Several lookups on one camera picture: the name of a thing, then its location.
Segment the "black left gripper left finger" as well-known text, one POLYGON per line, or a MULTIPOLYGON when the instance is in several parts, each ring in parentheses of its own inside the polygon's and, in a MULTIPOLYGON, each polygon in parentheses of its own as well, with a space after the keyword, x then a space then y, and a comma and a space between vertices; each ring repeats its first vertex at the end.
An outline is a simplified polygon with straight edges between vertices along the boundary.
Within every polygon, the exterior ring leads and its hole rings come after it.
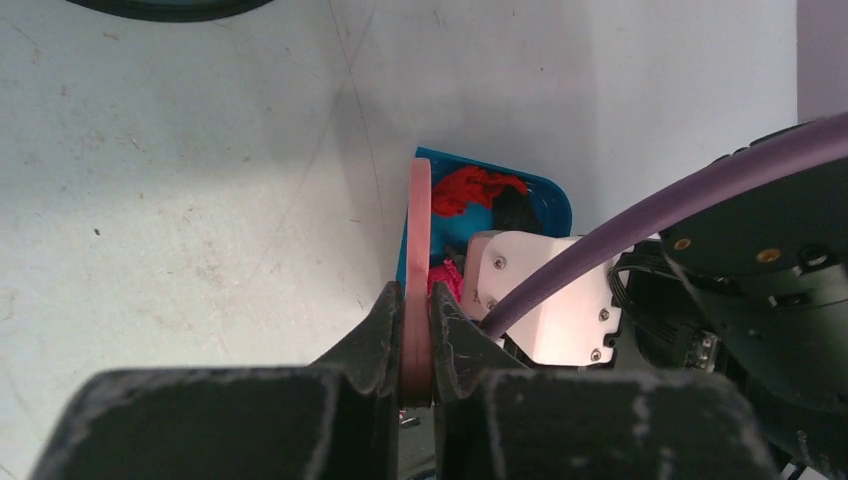
POLYGON ((36 479, 393 479, 403 291, 301 366, 109 370, 61 414, 36 479))

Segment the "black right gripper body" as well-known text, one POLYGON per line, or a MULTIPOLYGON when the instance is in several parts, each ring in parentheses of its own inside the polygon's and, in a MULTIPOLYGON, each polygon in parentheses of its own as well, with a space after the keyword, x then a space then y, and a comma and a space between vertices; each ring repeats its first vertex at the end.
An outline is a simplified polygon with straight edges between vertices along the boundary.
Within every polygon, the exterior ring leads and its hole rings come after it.
POLYGON ((609 285, 649 363, 736 383, 780 458, 846 462, 845 159, 637 243, 609 285))

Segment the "pink hand brush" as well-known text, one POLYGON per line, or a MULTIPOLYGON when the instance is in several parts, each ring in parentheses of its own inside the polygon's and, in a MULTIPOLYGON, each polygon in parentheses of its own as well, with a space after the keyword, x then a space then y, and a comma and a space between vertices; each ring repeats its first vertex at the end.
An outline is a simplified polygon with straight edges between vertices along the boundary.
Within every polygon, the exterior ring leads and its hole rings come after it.
POLYGON ((431 241, 431 164, 410 164, 406 222, 406 281, 400 387, 407 408, 428 406, 432 399, 433 360, 428 304, 431 241))

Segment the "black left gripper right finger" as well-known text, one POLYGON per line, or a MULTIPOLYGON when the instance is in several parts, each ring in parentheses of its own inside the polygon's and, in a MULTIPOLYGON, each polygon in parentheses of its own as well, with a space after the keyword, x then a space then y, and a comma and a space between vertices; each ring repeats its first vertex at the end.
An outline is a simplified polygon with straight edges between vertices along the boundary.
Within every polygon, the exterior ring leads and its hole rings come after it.
POLYGON ((533 370, 431 297, 442 479, 775 479, 753 412, 691 370, 533 370))

